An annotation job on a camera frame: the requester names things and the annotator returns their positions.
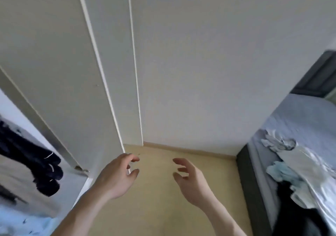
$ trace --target beige floor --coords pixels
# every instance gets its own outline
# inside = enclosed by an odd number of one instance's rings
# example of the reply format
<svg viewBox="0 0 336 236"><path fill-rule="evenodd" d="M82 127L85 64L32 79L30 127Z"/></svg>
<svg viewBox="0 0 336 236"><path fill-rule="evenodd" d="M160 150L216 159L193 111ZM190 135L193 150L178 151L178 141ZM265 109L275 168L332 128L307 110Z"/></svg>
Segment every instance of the beige floor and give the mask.
<svg viewBox="0 0 336 236"><path fill-rule="evenodd" d="M130 145L125 149L139 155L141 160L134 168L139 168L140 174L123 197L110 201L102 209L90 236L215 235L207 217L180 193L172 176L177 168L172 162L174 157L188 158L203 171L217 198L246 234L252 236L234 160Z"/></svg>

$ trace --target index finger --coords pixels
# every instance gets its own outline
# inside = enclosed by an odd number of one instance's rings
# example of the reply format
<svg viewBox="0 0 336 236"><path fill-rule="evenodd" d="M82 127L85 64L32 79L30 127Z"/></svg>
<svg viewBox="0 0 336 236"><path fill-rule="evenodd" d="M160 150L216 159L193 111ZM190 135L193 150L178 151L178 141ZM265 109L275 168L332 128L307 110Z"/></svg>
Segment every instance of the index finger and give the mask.
<svg viewBox="0 0 336 236"><path fill-rule="evenodd" d="M174 158L173 162L175 164L179 164L179 165L185 166L188 170L194 170L195 169L195 165L193 165L192 162L190 162L186 158Z"/></svg>
<svg viewBox="0 0 336 236"><path fill-rule="evenodd" d="M128 155L125 155L122 158L122 160L124 164L128 164L129 162L138 162L140 161L140 158L137 157L135 154L128 154Z"/></svg>

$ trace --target brown baseboard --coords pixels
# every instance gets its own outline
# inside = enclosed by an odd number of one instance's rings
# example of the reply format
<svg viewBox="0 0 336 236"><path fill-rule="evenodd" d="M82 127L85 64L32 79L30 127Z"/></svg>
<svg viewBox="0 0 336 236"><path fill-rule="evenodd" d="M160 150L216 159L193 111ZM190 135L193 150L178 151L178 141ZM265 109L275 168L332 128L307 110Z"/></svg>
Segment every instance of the brown baseboard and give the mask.
<svg viewBox="0 0 336 236"><path fill-rule="evenodd" d="M156 144L156 143L145 142L145 141L143 142L143 145L144 147L149 147L149 148L157 148L157 149L164 149L164 150L170 150L170 151L184 152L184 153L190 153L190 154L195 154L195 155L206 155L206 156L212 156L212 157L230 159L230 160L236 159L236 157L233 155L206 152L203 150L196 150L196 149L178 148L178 147L172 147L168 145Z"/></svg>

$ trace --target person's right arm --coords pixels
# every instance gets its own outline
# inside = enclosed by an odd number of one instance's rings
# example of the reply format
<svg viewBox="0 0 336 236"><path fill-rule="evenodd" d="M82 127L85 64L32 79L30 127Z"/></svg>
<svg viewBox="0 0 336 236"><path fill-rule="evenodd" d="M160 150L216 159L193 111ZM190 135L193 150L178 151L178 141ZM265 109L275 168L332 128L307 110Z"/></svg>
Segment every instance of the person's right arm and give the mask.
<svg viewBox="0 0 336 236"><path fill-rule="evenodd" d="M173 174L183 196L207 215L216 235L246 236L223 204L217 200L201 170L185 158L174 158L173 161L175 164L184 166L178 168L178 171L189 174L186 177L182 177L177 172Z"/></svg>

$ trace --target dark gray headboard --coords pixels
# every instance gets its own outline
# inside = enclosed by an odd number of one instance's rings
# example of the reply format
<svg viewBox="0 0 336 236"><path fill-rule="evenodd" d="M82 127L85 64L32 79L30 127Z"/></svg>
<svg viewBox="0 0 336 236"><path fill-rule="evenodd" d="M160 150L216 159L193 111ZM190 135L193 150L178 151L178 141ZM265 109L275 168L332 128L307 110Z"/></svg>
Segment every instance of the dark gray headboard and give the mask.
<svg viewBox="0 0 336 236"><path fill-rule="evenodd" d="M297 83L291 94L325 97L336 87L336 51L327 50Z"/></svg>

